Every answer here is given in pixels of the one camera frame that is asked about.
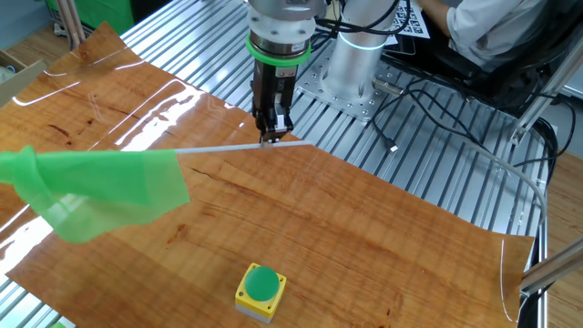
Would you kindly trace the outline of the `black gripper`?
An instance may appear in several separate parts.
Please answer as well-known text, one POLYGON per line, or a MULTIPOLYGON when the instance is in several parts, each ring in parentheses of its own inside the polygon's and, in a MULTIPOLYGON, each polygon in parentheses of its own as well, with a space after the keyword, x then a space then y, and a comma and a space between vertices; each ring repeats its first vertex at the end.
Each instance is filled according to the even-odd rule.
MULTIPOLYGON (((289 109, 292 105, 293 92, 297 77, 297 66, 276 67, 261 61, 256 61, 251 81, 252 113, 255 117, 256 127, 260 132, 259 142, 267 143, 268 123, 260 112, 266 112, 279 104, 282 108, 289 109)), ((289 130, 275 131, 271 134, 271 143, 278 144, 289 133, 289 130)))

